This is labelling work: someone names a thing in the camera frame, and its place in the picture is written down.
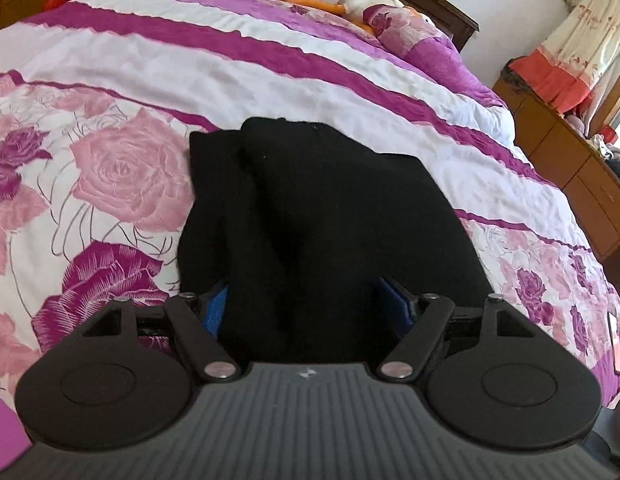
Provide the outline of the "black knit garment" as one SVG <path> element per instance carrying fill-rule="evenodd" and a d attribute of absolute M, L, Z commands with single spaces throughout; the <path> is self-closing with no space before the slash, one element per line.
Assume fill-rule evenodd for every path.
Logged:
<path fill-rule="evenodd" d="M 252 117 L 189 137 L 182 292 L 227 288 L 218 340 L 239 362 L 377 363 L 398 341 L 383 296 L 478 307 L 491 285 L 421 161 L 317 122 Z"/>

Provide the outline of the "wooden low cabinet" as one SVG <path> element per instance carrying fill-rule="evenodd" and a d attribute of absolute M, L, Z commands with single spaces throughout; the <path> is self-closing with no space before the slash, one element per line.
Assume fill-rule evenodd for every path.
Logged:
<path fill-rule="evenodd" d="M 493 91 L 508 104 L 515 142 L 541 177 L 568 197 L 579 226 L 601 261 L 620 247 L 620 180 L 562 116 L 534 92 L 501 77 Z"/>

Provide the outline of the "cream and red curtain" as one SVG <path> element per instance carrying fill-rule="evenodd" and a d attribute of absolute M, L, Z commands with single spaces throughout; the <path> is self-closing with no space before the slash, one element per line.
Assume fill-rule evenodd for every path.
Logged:
<path fill-rule="evenodd" d="M 584 132 L 620 74 L 620 0 L 581 0 L 557 29 L 508 68 L 553 110 L 574 113 Z"/>

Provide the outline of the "folded purple floral blanket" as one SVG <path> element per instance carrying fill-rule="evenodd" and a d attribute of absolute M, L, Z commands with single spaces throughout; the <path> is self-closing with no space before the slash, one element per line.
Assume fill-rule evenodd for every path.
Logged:
<path fill-rule="evenodd" d="M 506 106 L 465 66 L 450 38 L 424 14 L 406 6 L 376 4 L 364 11 L 363 18 L 386 50 L 437 84 L 484 107 Z"/>

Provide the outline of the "purple floral bed quilt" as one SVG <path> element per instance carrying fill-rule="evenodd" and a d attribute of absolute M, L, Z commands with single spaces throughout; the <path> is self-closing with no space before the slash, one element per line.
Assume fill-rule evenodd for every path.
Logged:
<path fill-rule="evenodd" d="M 37 359 L 116 296 L 176 292 L 188 136 L 251 117 L 421 159 L 490 284 L 620 408 L 620 297 L 505 107 L 278 0 L 74 0 L 0 30 L 0 467 Z"/>

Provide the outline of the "white orange plush toy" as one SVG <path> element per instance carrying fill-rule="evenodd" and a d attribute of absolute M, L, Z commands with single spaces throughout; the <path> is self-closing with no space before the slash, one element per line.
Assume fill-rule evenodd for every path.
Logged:
<path fill-rule="evenodd" d="M 364 21 L 364 12 L 372 6 L 393 6 L 394 8 L 406 8 L 417 18 L 422 18 L 427 24 L 433 26 L 435 23 L 425 14 L 421 14 L 410 6 L 406 6 L 401 0 L 337 0 L 330 3 L 324 0 L 281 0 L 296 4 L 297 6 L 307 6 L 308 8 L 319 9 L 331 14 L 339 15 L 354 25 L 359 26 L 371 35 L 375 35 L 374 29 Z"/>

